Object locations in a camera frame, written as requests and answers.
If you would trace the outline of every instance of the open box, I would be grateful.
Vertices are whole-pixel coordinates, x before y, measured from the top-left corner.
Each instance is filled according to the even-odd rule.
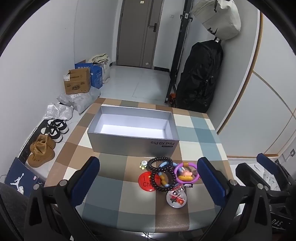
[[[178,142],[171,112],[101,106],[87,131],[93,151],[124,156],[171,157]]]

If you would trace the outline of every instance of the gray fabric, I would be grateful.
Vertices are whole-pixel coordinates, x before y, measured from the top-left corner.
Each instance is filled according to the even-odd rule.
[[[29,199],[3,183],[0,183],[0,196],[12,222],[19,233],[24,236],[25,216]]]

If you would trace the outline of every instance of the plaid tablecloth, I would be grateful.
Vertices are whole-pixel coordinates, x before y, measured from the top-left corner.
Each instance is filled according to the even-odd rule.
[[[98,98],[75,127],[50,170],[45,186],[69,179],[90,156],[100,160],[100,171],[82,205],[77,207],[86,222],[135,231],[177,232],[202,228],[211,224],[215,207],[202,180],[187,188],[187,203],[176,209],[166,202],[166,193],[146,192],[138,185],[138,177],[146,170],[139,165],[149,158],[119,156],[93,152],[87,130],[101,105],[139,107],[173,113],[180,142],[171,158],[176,163],[194,162],[207,157],[228,179],[232,172],[223,146],[206,114],[115,99]]]

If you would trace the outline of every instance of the drawstring bag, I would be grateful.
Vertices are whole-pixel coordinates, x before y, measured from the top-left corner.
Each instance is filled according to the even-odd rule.
[[[221,40],[231,39],[240,32],[241,20],[233,0],[200,0],[191,12]]]

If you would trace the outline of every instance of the electrical outlet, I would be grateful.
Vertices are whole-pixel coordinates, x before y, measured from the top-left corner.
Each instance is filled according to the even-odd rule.
[[[290,154],[291,154],[291,157],[293,157],[293,156],[295,155],[295,150],[293,149],[293,150],[290,152]]]

